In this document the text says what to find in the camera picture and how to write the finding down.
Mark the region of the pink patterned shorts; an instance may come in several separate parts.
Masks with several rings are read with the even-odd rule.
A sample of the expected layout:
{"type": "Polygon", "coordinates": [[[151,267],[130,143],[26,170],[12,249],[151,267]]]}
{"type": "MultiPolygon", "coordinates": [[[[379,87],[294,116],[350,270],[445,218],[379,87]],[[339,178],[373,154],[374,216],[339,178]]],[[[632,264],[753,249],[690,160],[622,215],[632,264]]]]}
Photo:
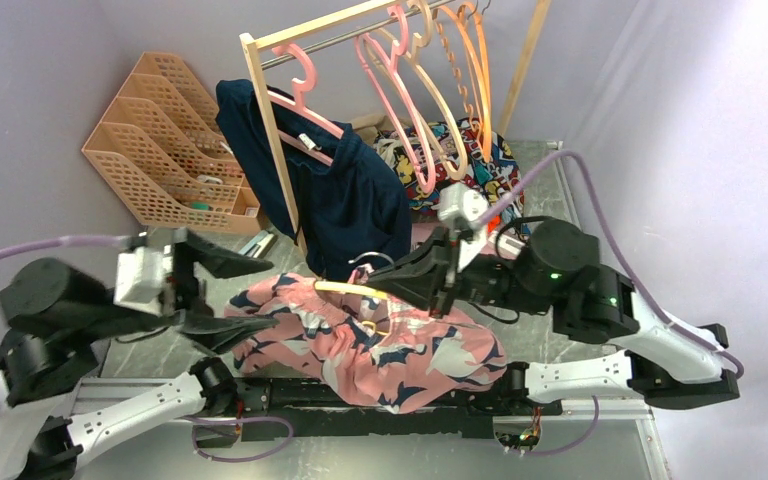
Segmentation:
{"type": "Polygon", "coordinates": [[[441,319],[389,296],[323,291],[297,273],[267,278],[232,297],[228,317],[276,326],[238,343],[244,374],[273,363],[320,380],[344,402],[407,414],[453,391],[484,392],[505,373],[495,333],[454,309],[441,319]]]}

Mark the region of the yellow hanger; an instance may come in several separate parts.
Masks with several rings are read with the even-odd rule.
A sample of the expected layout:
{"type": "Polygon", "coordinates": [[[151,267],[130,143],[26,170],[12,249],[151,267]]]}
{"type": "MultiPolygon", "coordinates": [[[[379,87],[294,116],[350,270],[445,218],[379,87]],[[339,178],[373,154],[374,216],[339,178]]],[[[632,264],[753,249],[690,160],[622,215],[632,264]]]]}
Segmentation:
{"type": "MultiPolygon", "coordinates": [[[[382,252],[364,252],[354,259],[349,261],[349,264],[356,264],[359,263],[363,258],[365,257],[377,257],[386,260],[390,266],[393,266],[395,264],[394,259],[382,252]]],[[[354,284],[354,283],[345,283],[345,282],[334,282],[334,281],[327,281],[327,280],[316,280],[313,282],[313,288],[317,291],[324,291],[324,292],[336,292],[343,295],[357,295],[363,298],[375,298],[379,300],[386,301],[388,299],[388,294],[386,292],[361,285],[361,284],[354,284]]]]}

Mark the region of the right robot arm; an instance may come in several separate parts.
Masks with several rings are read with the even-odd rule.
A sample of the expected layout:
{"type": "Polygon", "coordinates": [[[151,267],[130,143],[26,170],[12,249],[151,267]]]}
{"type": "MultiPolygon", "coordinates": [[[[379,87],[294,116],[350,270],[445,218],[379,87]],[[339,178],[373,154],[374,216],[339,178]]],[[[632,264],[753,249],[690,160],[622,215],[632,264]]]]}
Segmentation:
{"type": "Polygon", "coordinates": [[[640,397],[666,410],[735,400],[738,376],[723,355],[726,329],[693,327],[650,306],[635,280],[600,261],[598,239],[556,218],[541,218],[514,258],[470,254],[439,227],[408,256],[372,273],[370,287],[435,317],[458,301],[519,314],[549,315],[556,334],[611,345],[600,358],[511,362],[476,410],[505,415],[568,398],[640,397]]]}

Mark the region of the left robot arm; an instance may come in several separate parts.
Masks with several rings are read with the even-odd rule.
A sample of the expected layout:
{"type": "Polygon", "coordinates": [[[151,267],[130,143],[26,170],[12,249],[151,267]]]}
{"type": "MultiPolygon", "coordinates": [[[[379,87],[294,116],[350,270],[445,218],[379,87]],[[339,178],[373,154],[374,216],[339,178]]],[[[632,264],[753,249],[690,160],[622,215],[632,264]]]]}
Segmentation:
{"type": "Polygon", "coordinates": [[[239,385],[222,355],[273,327],[267,316],[218,318],[197,267],[218,279],[272,263],[218,246],[186,228],[154,235],[63,236],[0,250],[101,246],[117,250],[116,281],[57,258],[23,267],[0,291],[7,332],[0,345],[0,479],[70,479],[95,458],[166,422],[215,423],[237,407],[239,385]],[[115,405],[75,417],[58,408],[98,367],[102,340],[173,329],[203,356],[186,372],[115,405]]]}

